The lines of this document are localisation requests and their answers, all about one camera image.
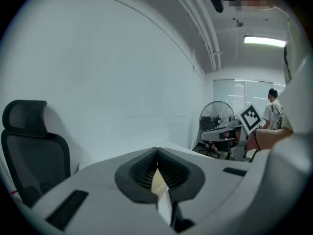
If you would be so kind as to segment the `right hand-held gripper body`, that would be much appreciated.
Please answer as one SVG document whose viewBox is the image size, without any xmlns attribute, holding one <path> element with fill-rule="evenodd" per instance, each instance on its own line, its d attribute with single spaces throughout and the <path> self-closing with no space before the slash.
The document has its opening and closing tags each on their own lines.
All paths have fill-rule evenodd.
<svg viewBox="0 0 313 235">
<path fill-rule="evenodd" d="M 235 117 L 235 138 L 237 145 L 233 149 L 233 157 L 236 161 L 251 161 L 252 158 L 247 157 L 247 144 L 251 133 L 259 127 L 261 117 L 253 105 L 248 106 Z"/>
</svg>

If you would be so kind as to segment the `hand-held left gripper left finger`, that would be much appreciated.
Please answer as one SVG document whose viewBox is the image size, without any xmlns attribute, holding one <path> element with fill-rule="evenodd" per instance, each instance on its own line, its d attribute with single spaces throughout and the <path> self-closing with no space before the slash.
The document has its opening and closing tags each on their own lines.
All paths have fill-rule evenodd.
<svg viewBox="0 0 313 235">
<path fill-rule="evenodd" d="M 155 153 L 153 147 L 91 164 L 32 210 L 67 235 L 173 235 L 151 191 Z"/>
</svg>

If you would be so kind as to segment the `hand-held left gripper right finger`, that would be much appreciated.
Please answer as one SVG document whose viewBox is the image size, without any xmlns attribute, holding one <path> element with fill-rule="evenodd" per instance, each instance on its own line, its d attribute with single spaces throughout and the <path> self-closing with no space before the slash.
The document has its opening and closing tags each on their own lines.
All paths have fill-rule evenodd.
<svg viewBox="0 0 313 235">
<path fill-rule="evenodd" d="M 233 193 L 250 163 L 201 157 L 158 148 L 157 168 L 171 204 L 170 227 L 183 232 L 213 213 Z"/>
</svg>

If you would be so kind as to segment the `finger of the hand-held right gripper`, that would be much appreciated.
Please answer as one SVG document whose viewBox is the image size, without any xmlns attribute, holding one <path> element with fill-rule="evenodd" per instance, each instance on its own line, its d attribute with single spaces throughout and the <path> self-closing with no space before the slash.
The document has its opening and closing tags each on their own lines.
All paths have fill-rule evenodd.
<svg viewBox="0 0 313 235">
<path fill-rule="evenodd" d="M 241 130 L 239 127 L 217 128 L 202 132 L 201 139 L 203 141 L 237 140 L 240 132 Z"/>
</svg>

